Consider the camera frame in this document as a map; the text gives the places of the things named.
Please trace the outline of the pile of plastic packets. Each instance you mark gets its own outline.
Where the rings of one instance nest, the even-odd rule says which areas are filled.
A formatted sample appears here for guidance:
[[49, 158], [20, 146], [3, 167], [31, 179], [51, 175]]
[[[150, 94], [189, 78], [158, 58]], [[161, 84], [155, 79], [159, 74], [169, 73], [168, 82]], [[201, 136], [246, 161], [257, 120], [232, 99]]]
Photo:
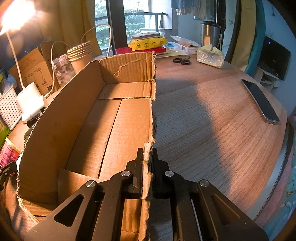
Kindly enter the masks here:
[[180, 36], [171, 36], [172, 42], [167, 42], [165, 48], [171, 52], [182, 52], [185, 54], [196, 54], [201, 47], [200, 44], [193, 40], [182, 38]]

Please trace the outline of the black handled scissors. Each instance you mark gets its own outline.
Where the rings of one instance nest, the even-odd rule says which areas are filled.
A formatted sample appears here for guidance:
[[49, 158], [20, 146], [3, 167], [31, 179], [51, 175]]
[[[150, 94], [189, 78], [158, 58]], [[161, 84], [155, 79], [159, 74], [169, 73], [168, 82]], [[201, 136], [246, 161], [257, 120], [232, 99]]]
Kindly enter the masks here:
[[181, 65], [190, 65], [190, 56], [186, 56], [184, 58], [177, 57], [173, 59], [173, 63], [180, 63]]

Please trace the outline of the red tin can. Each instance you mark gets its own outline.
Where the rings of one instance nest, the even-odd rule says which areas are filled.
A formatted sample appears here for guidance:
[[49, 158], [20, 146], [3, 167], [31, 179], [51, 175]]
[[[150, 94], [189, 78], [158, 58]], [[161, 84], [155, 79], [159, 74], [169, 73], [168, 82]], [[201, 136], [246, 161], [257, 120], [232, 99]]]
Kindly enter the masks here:
[[0, 166], [1, 168], [10, 164], [11, 162], [16, 162], [19, 158], [21, 150], [13, 144], [8, 138], [5, 139], [4, 144], [1, 148], [0, 154]]

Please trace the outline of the white desk lamp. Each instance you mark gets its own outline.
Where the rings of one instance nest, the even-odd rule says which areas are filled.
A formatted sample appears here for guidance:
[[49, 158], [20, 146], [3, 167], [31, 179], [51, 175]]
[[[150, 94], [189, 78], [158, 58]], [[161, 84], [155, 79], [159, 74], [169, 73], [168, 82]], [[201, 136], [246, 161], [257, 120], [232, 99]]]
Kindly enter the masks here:
[[15, 48], [10, 37], [10, 30], [19, 30], [36, 13], [33, 1], [10, 1], [10, 4], [1, 17], [1, 35], [6, 35], [14, 60], [22, 91], [16, 97], [16, 104], [22, 111], [22, 122], [27, 123], [45, 107], [44, 97], [41, 95], [35, 83], [24, 86], [20, 66]]

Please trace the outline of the small brown cardboard box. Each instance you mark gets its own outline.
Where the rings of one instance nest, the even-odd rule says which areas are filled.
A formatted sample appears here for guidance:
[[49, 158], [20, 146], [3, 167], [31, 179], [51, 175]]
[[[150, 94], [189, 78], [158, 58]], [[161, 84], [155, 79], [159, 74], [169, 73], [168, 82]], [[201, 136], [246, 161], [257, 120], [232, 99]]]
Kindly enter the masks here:
[[44, 59], [38, 48], [25, 55], [22, 59], [18, 60], [22, 83], [19, 79], [17, 66], [14, 65], [9, 73], [12, 75], [20, 89], [27, 87], [31, 83], [35, 83], [41, 95], [45, 96], [53, 87], [53, 79]]

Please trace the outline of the yellow tissue pack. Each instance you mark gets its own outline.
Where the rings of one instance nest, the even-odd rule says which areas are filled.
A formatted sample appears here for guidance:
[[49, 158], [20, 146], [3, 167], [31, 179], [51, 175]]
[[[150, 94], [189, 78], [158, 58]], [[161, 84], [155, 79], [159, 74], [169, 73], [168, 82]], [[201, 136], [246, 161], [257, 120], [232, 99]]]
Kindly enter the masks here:
[[204, 45], [197, 50], [197, 61], [221, 69], [224, 65], [224, 53], [216, 47]]

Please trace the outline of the grey flat case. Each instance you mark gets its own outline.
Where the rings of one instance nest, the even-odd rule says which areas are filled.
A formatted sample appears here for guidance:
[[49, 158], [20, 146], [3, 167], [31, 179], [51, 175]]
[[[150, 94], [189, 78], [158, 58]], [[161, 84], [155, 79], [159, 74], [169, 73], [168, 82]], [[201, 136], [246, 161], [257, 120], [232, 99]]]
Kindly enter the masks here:
[[147, 32], [147, 33], [134, 34], [132, 35], [132, 39], [140, 40], [140, 39], [153, 38], [158, 36], [160, 36], [159, 32]]

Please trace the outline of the red book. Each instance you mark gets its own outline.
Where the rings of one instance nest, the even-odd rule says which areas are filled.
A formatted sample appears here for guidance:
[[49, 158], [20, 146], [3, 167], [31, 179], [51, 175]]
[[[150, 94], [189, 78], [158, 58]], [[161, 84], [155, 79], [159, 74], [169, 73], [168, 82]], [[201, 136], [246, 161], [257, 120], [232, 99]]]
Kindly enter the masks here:
[[157, 47], [157, 48], [145, 49], [145, 50], [135, 50], [135, 51], [133, 51], [132, 48], [129, 48], [129, 47], [122, 47], [122, 48], [115, 49], [116, 55], [136, 53], [136, 52], [156, 52], [156, 53], [164, 54], [167, 52], [167, 50], [164, 47]]

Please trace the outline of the black monitor screen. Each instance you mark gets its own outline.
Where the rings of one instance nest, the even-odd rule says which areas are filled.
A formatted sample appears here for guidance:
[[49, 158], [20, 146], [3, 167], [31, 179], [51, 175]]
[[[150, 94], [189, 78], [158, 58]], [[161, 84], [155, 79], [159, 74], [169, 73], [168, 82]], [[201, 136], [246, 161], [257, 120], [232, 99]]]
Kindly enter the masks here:
[[290, 56], [291, 53], [287, 48], [265, 36], [258, 67], [278, 77], [280, 80], [284, 80]]

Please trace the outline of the stack of paper cups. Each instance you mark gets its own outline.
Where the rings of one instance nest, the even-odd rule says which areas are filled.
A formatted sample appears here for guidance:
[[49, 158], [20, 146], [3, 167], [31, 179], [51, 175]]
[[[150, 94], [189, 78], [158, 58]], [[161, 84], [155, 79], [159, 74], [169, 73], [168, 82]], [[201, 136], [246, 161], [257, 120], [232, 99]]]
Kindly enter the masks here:
[[93, 60], [92, 45], [90, 41], [81, 43], [80, 45], [67, 50], [66, 54], [76, 73], [81, 71]]

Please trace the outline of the yellow toy bus case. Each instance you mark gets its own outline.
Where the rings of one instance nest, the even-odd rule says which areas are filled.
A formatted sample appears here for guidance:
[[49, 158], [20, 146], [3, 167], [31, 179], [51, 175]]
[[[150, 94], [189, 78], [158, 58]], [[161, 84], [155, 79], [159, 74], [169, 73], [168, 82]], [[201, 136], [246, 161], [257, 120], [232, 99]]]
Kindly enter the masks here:
[[135, 50], [145, 50], [145, 49], [152, 49], [161, 47], [163, 45], [167, 44], [167, 38], [158, 36], [153, 38], [146, 38], [146, 39], [140, 39], [140, 40], [134, 40], [132, 39], [128, 43], [128, 47], [132, 48], [133, 51]]

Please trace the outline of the yellow curtain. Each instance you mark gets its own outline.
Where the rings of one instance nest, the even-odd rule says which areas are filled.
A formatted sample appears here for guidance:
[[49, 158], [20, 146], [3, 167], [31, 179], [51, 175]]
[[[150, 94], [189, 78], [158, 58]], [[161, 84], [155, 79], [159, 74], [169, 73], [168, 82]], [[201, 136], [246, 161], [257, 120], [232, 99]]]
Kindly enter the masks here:
[[92, 56], [102, 54], [95, 29], [95, 1], [34, 1], [46, 42], [63, 41], [71, 47], [89, 41]]

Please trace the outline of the white perforated plastic basket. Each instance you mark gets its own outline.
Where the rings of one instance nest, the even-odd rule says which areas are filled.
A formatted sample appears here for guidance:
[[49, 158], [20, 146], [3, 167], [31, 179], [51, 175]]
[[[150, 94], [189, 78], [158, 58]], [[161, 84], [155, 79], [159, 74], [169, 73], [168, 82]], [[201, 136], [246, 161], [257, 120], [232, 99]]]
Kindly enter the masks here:
[[1, 97], [1, 117], [12, 131], [22, 118], [22, 111], [16, 103], [17, 94], [11, 86]]

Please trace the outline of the black smartphone with silver edge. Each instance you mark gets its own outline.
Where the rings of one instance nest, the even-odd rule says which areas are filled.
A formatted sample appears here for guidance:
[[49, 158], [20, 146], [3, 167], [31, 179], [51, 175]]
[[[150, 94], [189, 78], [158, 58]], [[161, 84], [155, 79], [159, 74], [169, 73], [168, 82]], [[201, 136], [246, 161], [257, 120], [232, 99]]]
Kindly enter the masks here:
[[254, 104], [256, 105], [259, 113], [261, 114], [263, 120], [266, 123], [279, 125], [280, 119], [276, 114], [273, 106], [264, 95], [262, 90], [257, 86], [256, 83], [249, 82], [245, 79], [241, 79], [241, 83], [243, 84], [244, 88], [250, 95], [251, 99], [253, 100]]

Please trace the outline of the stainless steel kettle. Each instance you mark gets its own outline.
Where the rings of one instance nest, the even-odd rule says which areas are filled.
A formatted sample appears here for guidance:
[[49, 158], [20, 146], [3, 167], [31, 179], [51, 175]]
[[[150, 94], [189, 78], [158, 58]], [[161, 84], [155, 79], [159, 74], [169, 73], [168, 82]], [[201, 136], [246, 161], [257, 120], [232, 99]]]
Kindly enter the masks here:
[[221, 49], [221, 27], [213, 21], [201, 22], [201, 46], [213, 45], [217, 49]]

